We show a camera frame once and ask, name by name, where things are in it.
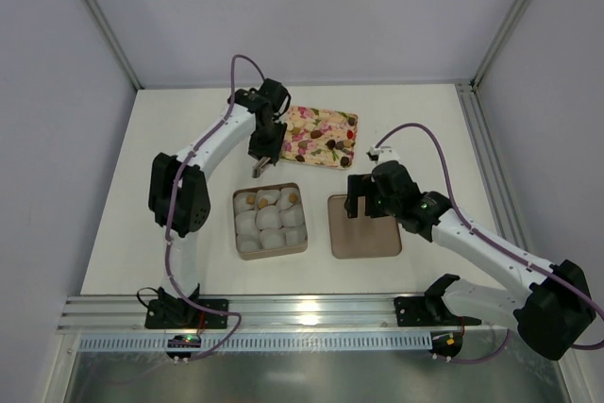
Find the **metal tongs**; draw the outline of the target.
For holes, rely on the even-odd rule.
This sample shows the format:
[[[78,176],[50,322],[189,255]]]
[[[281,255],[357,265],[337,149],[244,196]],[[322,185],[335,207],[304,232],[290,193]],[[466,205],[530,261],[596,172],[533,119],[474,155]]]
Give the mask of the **metal tongs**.
[[[252,177],[254,179],[259,178],[267,169],[274,166],[275,163],[270,157],[262,157],[260,158],[252,169]]]

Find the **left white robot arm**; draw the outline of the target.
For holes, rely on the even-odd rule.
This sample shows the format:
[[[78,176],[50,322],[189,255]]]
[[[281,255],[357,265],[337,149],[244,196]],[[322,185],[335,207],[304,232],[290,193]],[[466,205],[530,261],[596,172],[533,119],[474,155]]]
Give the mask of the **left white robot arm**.
[[[149,315],[172,315],[181,324],[193,316],[199,284],[186,277],[193,265],[180,271],[170,258],[196,258],[197,234],[210,217],[210,176],[239,143],[248,142],[247,153],[256,161],[254,178],[277,164],[287,130],[280,117],[290,102],[288,90],[270,78],[257,89],[232,90],[225,110],[199,138],[174,155],[159,153],[153,159],[148,208],[164,228],[168,283],[148,303]]]

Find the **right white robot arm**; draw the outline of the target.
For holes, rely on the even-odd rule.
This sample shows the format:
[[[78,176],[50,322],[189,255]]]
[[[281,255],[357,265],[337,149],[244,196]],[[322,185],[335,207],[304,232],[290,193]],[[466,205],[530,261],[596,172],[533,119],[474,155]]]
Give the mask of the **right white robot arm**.
[[[502,290],[445,275],[425,292],[450,314],[507,327],[534,352],[557,361],[599,314],[583,270],[570,260],[554,264],[535,257],[463,216],[438,192],[423,192],[395,160],[347,179],[344,208],[359,214],[359,200],[372,218],[391,217],[403,229],[457,253],[495,279]]]

